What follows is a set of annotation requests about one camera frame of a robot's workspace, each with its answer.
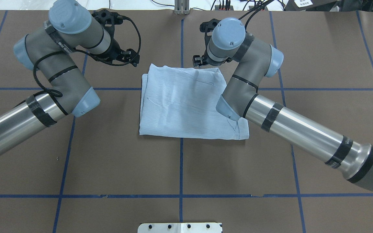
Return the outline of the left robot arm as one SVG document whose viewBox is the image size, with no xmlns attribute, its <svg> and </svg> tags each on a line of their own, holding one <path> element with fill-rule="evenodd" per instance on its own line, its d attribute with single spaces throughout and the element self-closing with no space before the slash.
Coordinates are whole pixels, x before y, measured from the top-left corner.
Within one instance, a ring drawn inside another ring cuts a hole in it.
<svg viewBox="0 0 373 233">
<path fill-rule="evenodd" d="M 133 19 L 76 0 L 57 0 L 48 19 L 13 47 L 40 91 L 0 116 L 0 155 L 68 115 L 81 117 L 100 104 L 95 89 L 71 58 L 78 52 L 110 66 L 140 62 L 141 36 Z"/>
</svg>

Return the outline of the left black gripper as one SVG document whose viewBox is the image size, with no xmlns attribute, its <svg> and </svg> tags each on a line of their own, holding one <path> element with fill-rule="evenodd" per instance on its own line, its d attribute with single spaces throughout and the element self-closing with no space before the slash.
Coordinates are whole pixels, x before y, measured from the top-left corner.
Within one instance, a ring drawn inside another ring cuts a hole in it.
<svg viewBox="0 0 373 233">
<path fill-rule="evenodd" d="M 110 12 L 107 9 L 95 11 L 92 13 L 92 16 L 102 26 L 102 28 L 107 32 L 107 34 L 110 37 L 110 44 L 108 46 L 108 49 L 99 55 L 95 55 L 96 59 L 98 59 L 98 61 L 101 61 L 105 64 L 107 63 L 108 65 L 112 66 L 124 66 L 127 64 L 131 64 L 134 67 L 136 67 L 140 62 L 139 53 L 141 50 L 141 35 L 135 22 L 127 16 L 120 15 L 118 12 Z M 121 49 L 120 45 L 114 38 L 115 26 L 121 25 L 125 20 L 129 21 L 136 30 L 139 39 L 139 45 L 137 50 Z"/>
</svg>

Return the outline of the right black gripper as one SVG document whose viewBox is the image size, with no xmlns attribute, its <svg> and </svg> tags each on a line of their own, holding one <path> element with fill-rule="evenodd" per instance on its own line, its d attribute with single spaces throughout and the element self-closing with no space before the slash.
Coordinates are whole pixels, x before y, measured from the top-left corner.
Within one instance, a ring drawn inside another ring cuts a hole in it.
<svg viewBox="0 0 373 233">
<path fill-rule="evenodd" d="M 220 20 L 218 19 L 211 19 L 208 22 L 202 22 L 200 24 L 199 30 L 201 33 L 204 33 L 204 41 L 205 41 L 205 52 L 202 56 L 200 55 L 194 55 L 193 56 L 193 66 L 194 67 L 202 67 L 205 65 L 212 65 L 212 66 L 219 66 L 224 64 L 225 62 L 231 62 L 232 58 L 226 57 L 226 58 L 220 58 L 216 57 L 212 52 L 210 51 L 208 45 L 212 38 L 211 35 L 209 35 L 209 32 L 213 32 L 216 26 L 219 24 Z"/>
</svg>

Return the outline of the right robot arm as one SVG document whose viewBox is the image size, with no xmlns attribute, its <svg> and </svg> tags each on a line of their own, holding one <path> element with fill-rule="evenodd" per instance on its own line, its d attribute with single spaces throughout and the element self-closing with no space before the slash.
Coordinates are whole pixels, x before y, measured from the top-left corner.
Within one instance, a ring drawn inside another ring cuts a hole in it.
<svg viewBox="0 0 373 233">
<path fill-rule="evenodd" d="M 233 121 L 247 119 L 340 171 L 350 183 L 373 191 L 372 144 L 355 142 L 259 94 L 262 79 L 274 76 L 284 61 L 280 50 L 247 32 L 234 17 L 202 22 L 199 29 L 205 34 L 206 50 L 193 56 L 195 67 L 238 62 L 217 112 Z"/>
</svg>

